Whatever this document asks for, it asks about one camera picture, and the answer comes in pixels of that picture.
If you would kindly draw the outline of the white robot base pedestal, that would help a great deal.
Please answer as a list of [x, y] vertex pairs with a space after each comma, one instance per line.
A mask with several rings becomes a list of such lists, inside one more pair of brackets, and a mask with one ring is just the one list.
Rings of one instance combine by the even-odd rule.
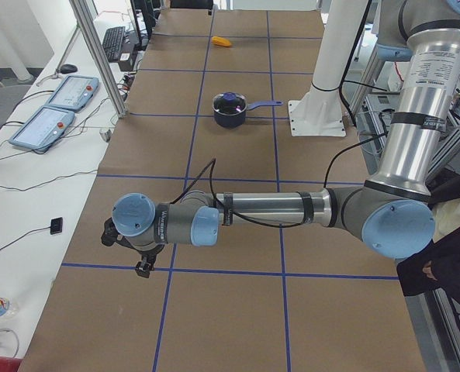
[[331, 2], [310, 89], [300, 100], [288, 103], [293, 136], [346, 135], [340, 99], [341, 81], [369, 7], [368, 0]]

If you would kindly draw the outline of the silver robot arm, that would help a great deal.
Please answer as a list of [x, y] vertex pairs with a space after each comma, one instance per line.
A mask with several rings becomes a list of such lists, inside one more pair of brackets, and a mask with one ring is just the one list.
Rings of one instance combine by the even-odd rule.
[[103, 245], [137, 251], [142, 277], [165, 245], [212, 246], [219, 227], [235, 222], [270, 228], [316, 223], [343, 229], [385, 257], [420, 252], [435, 229], [428, 168], [460, 75], [460, 1], [385, 1], [380, 36], [408, 47], [412, 57], [378, 169], [361, 187], [266, 194], [188, 187], [169, 203], [130, 193], [112, 207]]

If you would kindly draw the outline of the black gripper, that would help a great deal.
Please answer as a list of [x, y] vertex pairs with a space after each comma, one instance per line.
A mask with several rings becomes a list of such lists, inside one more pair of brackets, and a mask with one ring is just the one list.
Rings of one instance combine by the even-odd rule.
[[125, 236], [122, 236], [112, 220], [107, 219], [104, 222], [104, 230], [101, 235], [101, 242], [104, 246], [112, 246], [114, 243], [126, 248], [137, 251], [141, 255], [140, 261], [135, 266], [135, 272], [140, 277], [149, 277], [151, 271], [154, 270], [154, 261], [157, 255], [164, 249], [163, 244], [149, 244], [146, 248], [134, 246]]

